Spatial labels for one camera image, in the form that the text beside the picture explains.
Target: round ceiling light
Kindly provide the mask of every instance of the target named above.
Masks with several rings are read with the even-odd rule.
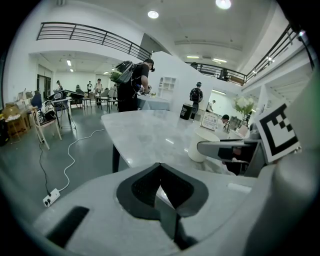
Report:
[[[159,17],[159,13],[157,13],[156,11],[154,10],[151,10],[148,12],[148,16],[151,18],[151,19],[156,19]]]
[[[229,9],[231,7],[230,0],[215,0],[215,4],[221,9]]]

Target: railing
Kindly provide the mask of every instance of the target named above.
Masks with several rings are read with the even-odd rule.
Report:
[[[271,49],[263,56],[263,58],[258,62],[257,65],[255,65],[255,67],[248,74],[242,74],[240,72],[215,65],[201,64],[196,62],[186,63],[190,64],[192,67],[194,67],[204,75],[213,76],[218,79],[230,81],[243,86],[251,78],[254,78],[257,74],[259,74],[259,72],[261,72],[266,67],[275,62],[277,56],[284,52],[288,45],[293,44],[293,40],[297,37],[297,35],[298,34],[292,30],[291,26],[288,25],[279,37],[279,39],[271,47]]]
[[[36,39],[67,39],[95,43],[119,50],[142,61],[151,56],[150,52],[122,36],[101,28],[76,23],[42,22]]]
[[[248,82],[251,78],[254,78],[259,72],[264,70],[266,67],[271,65],[276,61],[277,56],[284,52],[284,50],[288,47],[288,45],[293,44],[293,40],[297,37],[297,33],[295,33],[291,26],[288,25],[279,39],[275,42],[275,44],[271,47],[271,49],[263,56],[263,58],[258,62],[257,65],[246,75],[245,82]]]
[[[209,65],[209,64],[201,64],[196,62],[186,62],[187,64],[190,64],[191,67],[195,68],[199,72],[201,72],[204,75],[215,77],[217,79],[227,81],[227,82],[233,82],[237,85],[243,86],[246,82],[246,75],[242,74],[240,72],[237,72],[232,69],[215,66],[215,65]]]

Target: backpack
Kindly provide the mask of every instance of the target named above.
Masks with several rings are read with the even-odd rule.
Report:
[[[113,68],[109,78],[116,84],[126,84],[131,79],[135,68],[136,64],[133,64],[130,60],[126,60]]]
[[[193,88],[190,93],[190,101],[199,102],[200,98],[201,97],[200,97],[199,90],[196,90],[196,88]]]

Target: table with blue tablecloth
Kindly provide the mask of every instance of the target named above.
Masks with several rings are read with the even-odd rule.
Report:
[[[138,96],[138,108],[141,110],[170,110],[169,101],[159,97]]]

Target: power plug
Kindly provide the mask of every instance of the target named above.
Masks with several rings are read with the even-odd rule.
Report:
[[[47,195],[42,201],[45,207],[50,207],[59,197],[60,192],[58,189],[52,190],[51,195]]]

